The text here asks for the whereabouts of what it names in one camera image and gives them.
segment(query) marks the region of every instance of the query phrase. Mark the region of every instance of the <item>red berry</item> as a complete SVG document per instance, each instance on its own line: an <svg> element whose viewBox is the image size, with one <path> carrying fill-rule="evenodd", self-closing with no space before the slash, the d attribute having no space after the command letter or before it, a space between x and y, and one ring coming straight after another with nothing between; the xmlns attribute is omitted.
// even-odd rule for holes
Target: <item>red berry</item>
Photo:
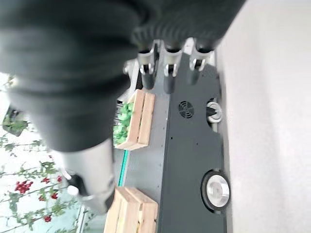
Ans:
<svg viewBox="0 0 311 233"><path fill-rule="evenodd" d="M50 222L52 218L51 218L51 215L49 215L49 216L44 216L43 219L46 222Z"/></svg>

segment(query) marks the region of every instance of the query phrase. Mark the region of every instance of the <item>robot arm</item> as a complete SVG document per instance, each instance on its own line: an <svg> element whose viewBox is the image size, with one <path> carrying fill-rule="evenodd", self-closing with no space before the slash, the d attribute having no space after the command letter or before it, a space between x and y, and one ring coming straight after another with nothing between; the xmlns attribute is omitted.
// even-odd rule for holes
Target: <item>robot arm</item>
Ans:
<svg viewBox="0 0 311 233"><path fill-rule="evenodd" d="M101 213L112 203L113 118L117 97L129 87L124 62L148 54L153 40L163 39L164 85L173 92L184 40L198 38L203 55L196 53L190 67L202 70L204 53L217 45L243 2L0 2L0 71L17 76L12 104L29 113L56 151L70 193ZM152 75L152 62L140 60L143 75Z"/></svg>

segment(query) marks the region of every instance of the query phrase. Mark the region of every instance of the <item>wooden crate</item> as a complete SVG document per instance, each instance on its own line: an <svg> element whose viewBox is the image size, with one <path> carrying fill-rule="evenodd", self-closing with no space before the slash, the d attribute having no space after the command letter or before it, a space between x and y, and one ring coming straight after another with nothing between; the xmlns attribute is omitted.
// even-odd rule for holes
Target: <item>wooden crate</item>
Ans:
<svg viewBox="0 0 311 233"><path fill-rule="evenodd" d="M158 204L136 188L117 187L104 233L155 233Z"/></svg>
<svg viewBox="0 0 311 233"><path fill-rule="evenodd" d="M136 90L128 100L134 103L129 131L125 142L116 145L117 149L135 150L149 145L151 122L155 105L155 95Z"/></svg>

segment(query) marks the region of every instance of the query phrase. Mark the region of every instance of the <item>green leaf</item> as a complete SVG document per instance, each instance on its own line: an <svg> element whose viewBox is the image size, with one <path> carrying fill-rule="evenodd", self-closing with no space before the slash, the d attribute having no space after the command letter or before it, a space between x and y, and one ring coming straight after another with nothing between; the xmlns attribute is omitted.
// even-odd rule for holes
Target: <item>green leaf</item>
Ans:
<svg viewBox="0 0 311 233"><path fill-rule="evenodd" d="M122 113L118 118L119 120L127 120L129 118L129 115L126 113Z"/></svg>
<svg viewBox="0 0 311 233"><path fill-rule="evenodd" d="M134 107L134 103L129 103L129 104L128 104L128 110L129 110L130 112L133 111L133 107Z"/></svg>
<svg viewBox="0 0 311 233"><path fill-rule="evenodd" d="M17 212L17 204L16 204L16 202L10 202L9 208L12 211L12 213L16 213Z"/></svg>
<svg viewBox="0 0 311 233"><path fill-rule="evenodd" d="M12 150L14 149L14 147L15 147L15 144L14 144L14 143L6 144L6 145L4 146L5 151L9 151L9 152L12 152Z"/></svg>

